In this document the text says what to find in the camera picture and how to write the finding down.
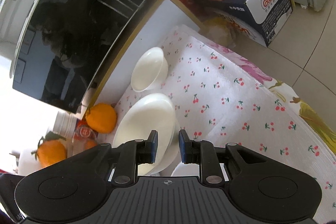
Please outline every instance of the tablecloth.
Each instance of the tablecloth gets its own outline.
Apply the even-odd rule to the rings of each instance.
[[[314,219],[318,223],[336,219],[335,157],[290,106],[297,102],[290,103],[265,87],[266,81],[273,83],[271,90],[285,84],[234,52],[205,44],[190,33],[185,26],[175,27],[165,37],[161,43],[169,64],[165,83],[158,90],[141,93],[129,86],[115,106],[117,126],[104,136],[105,141],[112,143],[118,124],[134,103],[147,94],[164,93],[174,103],[177,120],[190,138],[220,147],[236,142],[308,173],[323,192]]]

